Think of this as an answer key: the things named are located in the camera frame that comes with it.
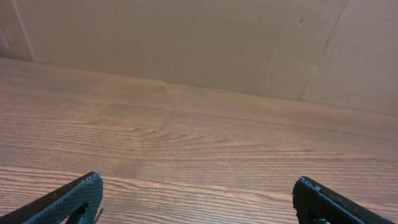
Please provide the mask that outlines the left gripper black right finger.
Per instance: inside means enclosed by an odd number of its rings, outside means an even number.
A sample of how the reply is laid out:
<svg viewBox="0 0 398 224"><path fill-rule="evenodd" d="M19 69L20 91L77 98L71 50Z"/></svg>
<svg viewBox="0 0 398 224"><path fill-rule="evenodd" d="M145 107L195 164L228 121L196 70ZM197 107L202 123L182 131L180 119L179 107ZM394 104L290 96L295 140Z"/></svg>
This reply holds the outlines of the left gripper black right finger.
<svg viewBox="0 0 398 224"><path fill-rule="evenodd" d="M394 224L306 176L296 181L292 203L299 224Z"/></svg>

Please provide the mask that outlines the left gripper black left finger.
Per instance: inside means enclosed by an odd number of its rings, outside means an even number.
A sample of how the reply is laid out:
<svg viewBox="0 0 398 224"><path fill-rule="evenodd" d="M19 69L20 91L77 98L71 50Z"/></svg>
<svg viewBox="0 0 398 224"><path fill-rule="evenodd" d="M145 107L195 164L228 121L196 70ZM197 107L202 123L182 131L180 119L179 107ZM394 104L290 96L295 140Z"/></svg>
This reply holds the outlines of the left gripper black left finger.
<svg viewBox="0 0 398 224"><path fill-rule="evenodd" d="M1 223L95 224L101 216L103 180L89 172L1 217Z"/></svg>

